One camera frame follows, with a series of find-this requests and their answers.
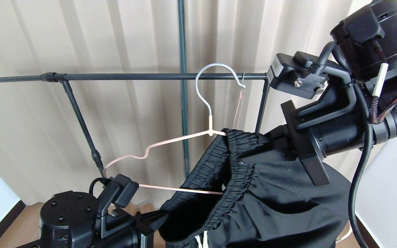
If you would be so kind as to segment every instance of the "silver screw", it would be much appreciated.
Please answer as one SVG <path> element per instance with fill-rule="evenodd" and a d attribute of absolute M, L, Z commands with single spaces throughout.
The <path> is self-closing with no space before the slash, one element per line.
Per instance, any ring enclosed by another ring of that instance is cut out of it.
<path fill-rule="evenodd" d="M 295 82 L 293 82 L 293 86 L 299 88 L 301 85 L 303 84 L 303 82 L 299 81 L 299 80 L 295 80 Z"/>
<path fill-rule="evenodd" d="M 320 87 L 318 87 L 318 88 L 316 88 L 315 89 L 315 94 L 322 94 L 324 92 L 324 89 L 323 88 L 320 88 Z"/>

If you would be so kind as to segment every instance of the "hanger hook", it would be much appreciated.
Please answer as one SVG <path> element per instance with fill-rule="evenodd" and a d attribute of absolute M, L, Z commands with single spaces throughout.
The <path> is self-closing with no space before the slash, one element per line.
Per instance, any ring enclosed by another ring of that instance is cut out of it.
<path fill-rule="evenodd" d="M 203 73 L 206 69 L 208 69 L 208 68 L 210 68 L 210 67 L 213 67 L 213 66 L 222 66 L 222 67 L 224 67 L 224 68 L 230 70 L 231 73 L 232 73 L 232 75 L 234 76 L 235 80 L 237 81 L 237 84 L 240 85 L 242 88 L 246 88 L 246 85 L 240 83 L 240 80 L 238 80 L 238 77 L 237 77 L 237 74 L 235 73 L 235 71 L 234 71 L 232 68 L 230 68 L 229 66 L 227 66 L 227 65 L 225 65 L 225 64 L 223 64 L 223 63 L 210 63 L 210 64 L 208 64 L 207 66 L 203 67 L 203 68 L 197 73 L 197 76 L 195 77 L 195 89 L 196 89 L 196 91 L 197 91 L 198 97 L 199 97 L 199 98 L 206 104 L 206 106 L 208 107 L 208 111 L 209 111 L 209 115 L 210 115 L 210 116 L 212 116 L 211 105 L 209 105 L 209 103 L 208 103 L 208 102 L 203 98 L 203 96 L 200 94 L 200 91 L 199 91 L 199 78 L 200 78 L 200 75 L 202 75 L 202 73 Z"/>

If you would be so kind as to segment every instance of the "pink clothes hanger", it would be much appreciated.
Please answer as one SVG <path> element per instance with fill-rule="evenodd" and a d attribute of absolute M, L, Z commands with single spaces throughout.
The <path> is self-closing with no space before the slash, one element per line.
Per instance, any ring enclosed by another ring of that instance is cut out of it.
<path fill-rule="evenodd" d="M 208 134 L 209 136 L 212 136 L 213 134 L 219 134 L 219 135 L 226 136 L 226 133 L 224 133 L 224 132 L 219 132 L 219 131 L 216 131 L 216 130 L 213 129 L 213 127 L 212 127 L 212 110 L 211 110 L 211 106 L 210 106 L 209 103 L 203 98 L 203 96 L 200 94 L 200 91 L 199 91 L 199 77 L 200 77 L 200 75 L 202 75 L 202 73 L 203 73 L 206 69 L 208 69 L 208 68 L 210 68 L 210 67 L 213 67 L 213 66 L 222 66 L 222 67 L 224 67 L 224 68 L 227 68 L 228 70 L 230 70 L 230 72 L 231 72 L 232 75 L 234 76 L 235 80 L 237 81 L 237 84 L 240 85 L 240 86 L 243 87 L 243 88 L 246 88 L 246 86 L 245 86 L 244 84 L 240 83 L 240 81 L 238 80 L 238 77 L 237 77 L 237 74 L 235 73 L 235 71 L 234 71 L 232 68 L 230 68 L 229 66 L 227 66 L 227 65 L 225 65 L 225 64 L 222 64 L 222 63 L 211 63 L 211 64 L 208 64 L 207 66 L 203 67 L 203 68 L 197 73 L 197 76 L 195 77 L 195 89 L 196 89 L 196 91 L 197 91 L 198 97 L 199 97 L 199 98 L 205 103 L 205 105 L 208 107 L 208 111 L 209 111 L 209 117 L 208 117 L 208 118 L 209 118 L 209 129 L 206 130 L 206 131 L 203 131 L 203 132 L 198 132 L 198 133 L 194 133 L 194 134 L 190 134 L 190 135 L 186 135 L 186 136 L 182 136 L 182 137 L 178 137 L 178 138 L 172 138 L 172 139 L 170 139 L 170 140 L 165 140 L 165 141 L 161 141 L 161 142 L 152 144 L 152 145 L 148 146 L 148 147 L 145 149 L 145 155 L 143 155 L 142 157 L 138 157 L 138 156 L 131 155 L 131 154 L 128 154 L 128 155 L 125 155 L 125 156 L 122 156 L 122 157 L 118 157 L 118 158 L 116 158 L 115 160 L 109 162 L 109 163 L 105 166 L 105 168 L 104 168 L 104 176 L 105 176 L 105 177 L 107 177 L 107 169 L 108 169 L 108 167 L 110 167 L 112 164 L 114 164 L 114 163 L 116 163 L 116 162 L 118 162 L 118 161 L 120 161 L 120 160 L 122 160 L 122 159 L 125 159 L 125 158 L 127 158 L 127 157 L 132 157 L 132 158 L 136 158 L 136 159 L 145 159 L 146 157 L 148 157 L 148 153 L 149 153 L 150 149 L 151 149 L 151 148 L 154 148 L 154 147 L 156 147 L 156 146 L 161 146 L 161 145 L 165 145 L 165 144 L 169 144 L 169 143 L 173 143 L 173 142 L 177 142 L 177 141 L 181 141 L 181 140 L 187 140 L 187 139 L 189 139 L 189 138 L 199 137 L 199 136 L 206 135 L 206 134 Z M 141 187 L 147 186 L 147 187 L 153 187 L 153 188 L 156 187 L 156 188 L 164 188 L 164 189 L 170 189 L 170 190 L 183 190 L 183 191 L 184 191 L 184 189 L 166 188 L 166 187 L 152 186 L 152 185 L 140 185 L 140 186 L 141 186 Z"/>

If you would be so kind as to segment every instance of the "wooden floor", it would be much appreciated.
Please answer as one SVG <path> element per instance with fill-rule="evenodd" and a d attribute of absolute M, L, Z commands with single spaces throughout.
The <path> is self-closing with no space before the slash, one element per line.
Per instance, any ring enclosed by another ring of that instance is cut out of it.
<path fill-rule="evenodd" d="M 27 206 L 24 211 L 22 211 L 22 213 L 0 238 L 0 248 L 15 248 L 39 238 L 39 211 L 41 210 L 42 205 L 42 203 L 37 203 Z M 142 207 L 131 205 L 126 207 L 126 211 L 135 215 L 137 211 L 148 213 L 154 211 L 154 208 L 151 204 L 146 204 Z M 347 233 L 348 227 L 349 226 L 347 225 L 340 237 Z M 160 237 L 159 233 L 156 232 L 154 237 L 154 248 L 164 247 L 164 241 Z M 337 248 L 359 248 L 359 245 L 352 234 L 345 240 L 338 243 Z"/>

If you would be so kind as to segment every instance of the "curtain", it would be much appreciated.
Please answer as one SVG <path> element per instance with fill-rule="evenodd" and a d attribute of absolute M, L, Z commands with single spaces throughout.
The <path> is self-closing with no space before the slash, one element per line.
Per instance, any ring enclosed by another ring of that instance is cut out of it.
<path fill-rule="evenodd" d="M 237 73 L 266 72 L 278 52 L 319 54 L 331 40 L 330 30 L 369 2 L 187 0 L 187 70 L 218 62 Z M 179 58 L 174 0 L 0 1 L 0 76 L 178 72 Z M 179 81 L 70 83 L 104 164 L 125 154 L 143 155 L 148 145 L 182 135 Z M 234 122 L 241 88 L 234 80 L 200 80 L 214 129 L 255 130 L 263 81 L 244 83 Z M 200 132 L 207 129 L 207 108 L 194 82 L 187 86 L 188 132 Z M 311 102 L 271 89 L 261 133 L 284 124 L 280 104 L 287 100 L 297 107 Z M 189 140 L 191 169 L 211 141 Z M 325 162 L 351 179 L 359 155 L 345 152 Z M 154 148 L 145 160 L 118 162 L 109 169 L 109 175 L 117 173 L 142 184 L 179 187 L 185 179 L 183 144 Z M 99 176 L 60 83 L 0 83 L 0 176 L 27 204 L 67 190 L 86 192 Z M 159 207 L 172 194 L 139 189 L 132 202 Z"/>

